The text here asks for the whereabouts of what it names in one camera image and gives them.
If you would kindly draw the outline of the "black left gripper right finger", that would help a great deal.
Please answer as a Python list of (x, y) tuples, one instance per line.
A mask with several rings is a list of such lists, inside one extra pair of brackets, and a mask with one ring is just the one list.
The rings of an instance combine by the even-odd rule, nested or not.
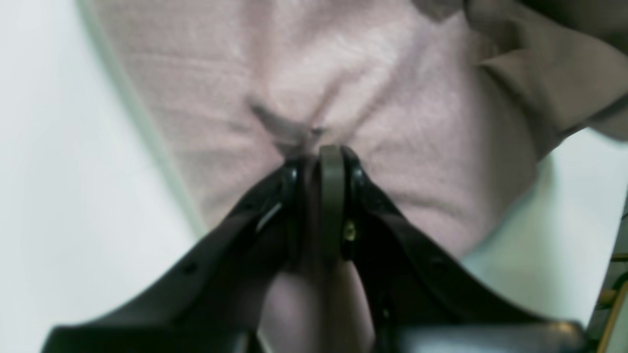
[(375, 353), (584, 353), (583, 328), (496, 294), (415, 228), (348, 147), (320, 148), (321, 254), (354, 263)]

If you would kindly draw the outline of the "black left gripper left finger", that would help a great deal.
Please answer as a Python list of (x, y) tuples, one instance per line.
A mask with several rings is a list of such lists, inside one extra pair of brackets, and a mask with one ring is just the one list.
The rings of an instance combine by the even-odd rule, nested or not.
[(263, 353), (258, 327), (276, 275), (302, 250), (304, 173), (288, 159), (155, 283), (105, 315), (56, 326), (45, 353)]

